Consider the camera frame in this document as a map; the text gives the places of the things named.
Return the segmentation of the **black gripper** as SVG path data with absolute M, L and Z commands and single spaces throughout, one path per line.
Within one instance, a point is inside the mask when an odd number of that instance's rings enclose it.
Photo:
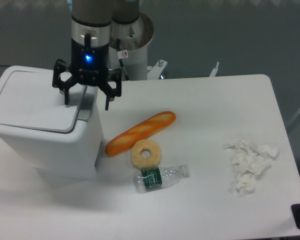
M 106 96 L 105 110 L 110 102 L 122 95 L 122 70 L 108 70 L 109 45 L 85 47 L 75 40 L 71 41 L 71 63 L 57 59 L 53 67 L 52 87 L 64 95 L 64 104 L 70 102 L 70 88 L 77 83 L 98 87 Z M 63 81 L 61 74 L 70 70 L 70 77 Z

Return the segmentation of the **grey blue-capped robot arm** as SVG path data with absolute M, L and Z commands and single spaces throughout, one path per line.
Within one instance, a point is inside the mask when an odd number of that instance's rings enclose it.
M 111 25 L 137 21 L 139 1 L 73 0 L 71 4 L 71 62 L 55 62 L 52 86 L 64 95 L 65 105 L 70 102 L 70 88 L 76 84 L 98 87 L 106 95 L 108 105 L 122 94 L 124 69 L 108 69 Z

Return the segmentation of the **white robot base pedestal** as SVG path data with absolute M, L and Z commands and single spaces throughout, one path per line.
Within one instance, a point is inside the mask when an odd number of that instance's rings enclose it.
M 140 12 L 138 18 L 128 24 L 111 23 L 109 43 L 109 64 L 111 69 L 120 68 L 125 76 L 146 76 L 148 66 L 148 45 L 154 36 L 151 19 Z

